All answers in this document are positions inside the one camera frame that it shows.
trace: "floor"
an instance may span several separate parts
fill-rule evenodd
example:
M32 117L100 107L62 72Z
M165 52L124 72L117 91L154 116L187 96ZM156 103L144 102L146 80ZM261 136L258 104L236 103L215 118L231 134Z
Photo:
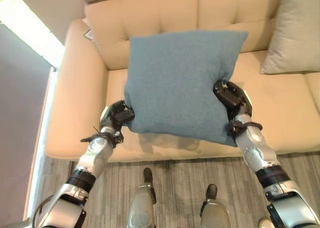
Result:
M320 212L320 152L279 155L282 166ZM142 182L142 172L153 172L157 228L199 227L199 212L208 184L218 186L218 200L229 209L231 227L256 228L268 216L267 200L256 176L242 158L108 163L95 183L85 210L84 228L124 228L129 202ZM54 193L68 177L70 163L45 158L37 203Z

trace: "cable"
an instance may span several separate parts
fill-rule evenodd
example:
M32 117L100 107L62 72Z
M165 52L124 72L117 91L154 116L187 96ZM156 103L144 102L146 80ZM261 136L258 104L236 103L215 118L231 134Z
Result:
M53 197L53 195L50 195L48 198L46 198L44 201L42 201L37 208L35 209L34 213L33 213L33 217L32 217L32 228L36 228L35 227L35 222L36 222L36 217L37 217L37 213L39 212L39 214L42 212L42 208L44 207L44 205L46 203L48 203L51 198Z

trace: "wall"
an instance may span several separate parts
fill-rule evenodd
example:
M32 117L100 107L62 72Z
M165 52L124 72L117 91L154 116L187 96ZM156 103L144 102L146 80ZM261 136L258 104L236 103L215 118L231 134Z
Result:
M0 226L23 218L50 67L0 24Z
M83 0L23 0L64 44L69 24L85 17Z

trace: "beige pillow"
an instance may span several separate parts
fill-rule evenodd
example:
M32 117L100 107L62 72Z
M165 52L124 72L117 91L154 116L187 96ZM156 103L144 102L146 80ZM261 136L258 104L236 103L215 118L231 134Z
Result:
M320 0L281 0L261 73L320 71Z

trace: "pillow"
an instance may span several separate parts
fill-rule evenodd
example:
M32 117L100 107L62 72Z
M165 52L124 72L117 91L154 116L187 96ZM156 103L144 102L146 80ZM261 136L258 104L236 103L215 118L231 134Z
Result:
M213 93L229 80L247 32L189 31L130 40L125 102L136 133L165 133L234 146L226 108Z
M320 0L281 0L261 73L320 71Z

